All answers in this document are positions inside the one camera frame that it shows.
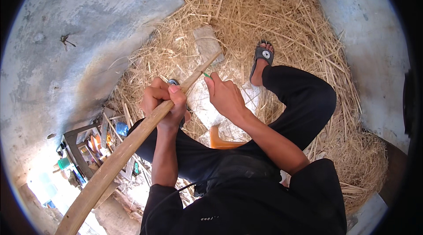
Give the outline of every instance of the blue plastic bag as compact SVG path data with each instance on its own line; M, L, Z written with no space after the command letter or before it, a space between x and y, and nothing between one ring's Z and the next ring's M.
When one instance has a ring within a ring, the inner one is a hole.
M117 122L116 123L116 132L122 136L125 136L128 134L129 127L124 122Z

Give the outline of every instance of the slipper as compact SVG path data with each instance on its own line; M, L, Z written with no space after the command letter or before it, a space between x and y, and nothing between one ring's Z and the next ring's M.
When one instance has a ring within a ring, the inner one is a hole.
M262 43L270 44L271 46L273 46L272 43L264 39L262 39L260 42L257 43L254 63L252 64L252 69L250 74L250 83L251 83L251 77L254 74L254 71L256 70L257 60L259 58L262 58L263 60L267 61L267 63L269 63L270 66L272 66L272 63L273 63L273 55L274 55L273 52L275 51L275 49L273 49L273 52L271 52L265 47L260 47L260 44Z
M175 79L169 79L167 82L174 85L180 85L179 82ZM187 104L187 110L191 112L191 109L189 108L188 104ZM182 129L184 124L185 124L185 116L182 118L181 123L179 123L179 128Z

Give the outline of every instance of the black pants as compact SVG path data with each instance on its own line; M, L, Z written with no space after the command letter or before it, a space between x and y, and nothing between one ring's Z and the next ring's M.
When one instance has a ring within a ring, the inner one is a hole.
M288 66L266 66L263 85L286 105L285 111L269 125L301 150L304 150L323 129L336 106L336 94L322 79ZM132 132L142 120L130 129ZM138 148L136 154L152 162L157 129ZM253 140L235 149L210 149L190 138L182 130L176 136L179 177L191 182L207 179L226 155L241 154L258 158L276 166Z

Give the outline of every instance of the black clothing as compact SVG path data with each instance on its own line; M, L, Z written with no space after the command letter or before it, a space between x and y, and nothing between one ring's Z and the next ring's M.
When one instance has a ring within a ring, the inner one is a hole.
M304 150L333 114L334 90L322 79L288 66L266 66L262 78L263 86L286 105L283 114L269 127ZM156 138L155 129L136 153L151 162ZM173 195L151 216L149 234L167 234L171 230L184 234L346 233L341 188L330 160L315 161L297 172L287 190L278 183L277 166L253 140L235 149L210 149L179 130L176 155L179 177L191 182L230 172L241 172L245 178L209 181L207 190L203 186L203 193L207 191L204 197L184 210L179 195ZM249 158L255 162L245 162ZM151 187L142 227L152 208L174 190L160 185Z
M151 187L141 227L154 206L174 191ZM289 189L266 178L235 178L185 209L175 193L157 207L146 229L147 234L329 235L346 234L346 219L333 163L321 159L294 174Z

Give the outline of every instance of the right hand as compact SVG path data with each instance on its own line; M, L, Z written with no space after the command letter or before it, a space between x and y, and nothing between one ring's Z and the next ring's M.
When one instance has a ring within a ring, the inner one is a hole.
M144 90L141 109L149 116L163 100L172 100L175 106L161 120L157 128L177 129L187 112L187 96L181 91L180 86L170 85L160 77L155 77L151 86L147 86Z
M251 114L245 106L241 91L231 80L222 81L215 72L212 72L210 77L212 79L204 77L209 89L210 103L222 116L235 125L239 124L248 114Z

